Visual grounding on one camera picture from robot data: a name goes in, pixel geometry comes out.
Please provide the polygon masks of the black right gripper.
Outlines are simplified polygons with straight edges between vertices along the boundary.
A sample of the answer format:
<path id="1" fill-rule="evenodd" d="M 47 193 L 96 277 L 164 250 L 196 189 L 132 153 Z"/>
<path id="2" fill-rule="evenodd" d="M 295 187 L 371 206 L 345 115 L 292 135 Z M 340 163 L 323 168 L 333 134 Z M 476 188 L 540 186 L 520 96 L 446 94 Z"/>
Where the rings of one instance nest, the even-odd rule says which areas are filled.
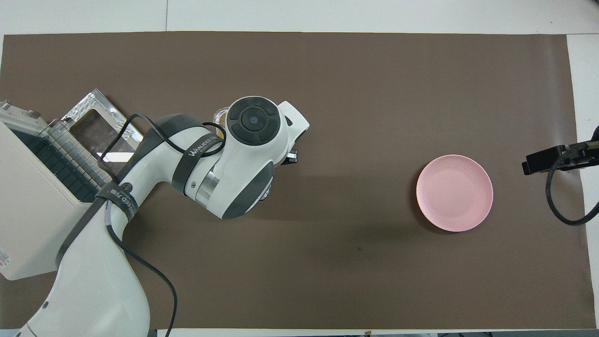
<path id="1" fill-rule="evenodd" d="M 560 155 L 569 150 L 573 150 L 573 152 L 564 158 L 556 167 L 557 170 L 570 171 L 597 166 L 599 162 L 598 140 L 599 128 L 595 128 L 590 140 L 570 145 L 558 145 L 527 155 L 526 160 L 522 162 L 523 173 L 528 176 L 548 172 Z"/>

